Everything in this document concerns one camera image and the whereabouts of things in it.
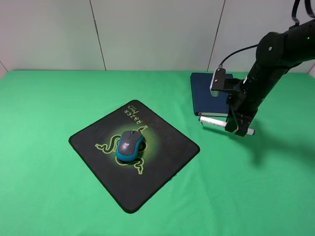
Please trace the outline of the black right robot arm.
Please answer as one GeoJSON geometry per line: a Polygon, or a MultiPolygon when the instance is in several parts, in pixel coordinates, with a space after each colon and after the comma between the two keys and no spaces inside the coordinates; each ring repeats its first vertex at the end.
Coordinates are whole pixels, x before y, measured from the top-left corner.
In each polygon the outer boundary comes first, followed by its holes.
{"type": "Polygon", "coordinates": [[[259,105],[290,69],[315,58],[315,21],[284,33],[270,32],[259,42],[256,60],[243,80],[228,80],[225,130],[245,136],[259,105]]]}

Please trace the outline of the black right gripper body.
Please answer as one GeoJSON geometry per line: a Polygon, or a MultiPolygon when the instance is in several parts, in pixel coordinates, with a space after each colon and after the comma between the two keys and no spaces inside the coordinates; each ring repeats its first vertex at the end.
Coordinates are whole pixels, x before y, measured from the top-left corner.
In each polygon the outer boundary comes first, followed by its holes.
{"type": "Polygon", "coordinates": [[[251,123],[265,98],[265,81],[257,78],[226,79],[225,88],[229,93],[227,104],[230,111],[236,118],[251,123]]]}

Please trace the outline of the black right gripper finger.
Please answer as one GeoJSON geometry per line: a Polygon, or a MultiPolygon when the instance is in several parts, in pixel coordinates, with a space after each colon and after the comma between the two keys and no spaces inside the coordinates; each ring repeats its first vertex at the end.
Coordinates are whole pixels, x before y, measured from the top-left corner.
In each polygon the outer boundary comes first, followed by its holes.
{"type": "Polygon", "coordinates": [[[235,133],[238,130],[239,126],[239,114],[238,112],[228,112],[226,118],[225,131],[230,133],[235,133]]]}
{"type": "Polygon", "coordinates": [[[240,116],[236,118],[237,120],[237,129],[235,135],[244,137],[246,135],[252,135],[252,129],[249,128],[252,118],[246,116],[240,116]]]}

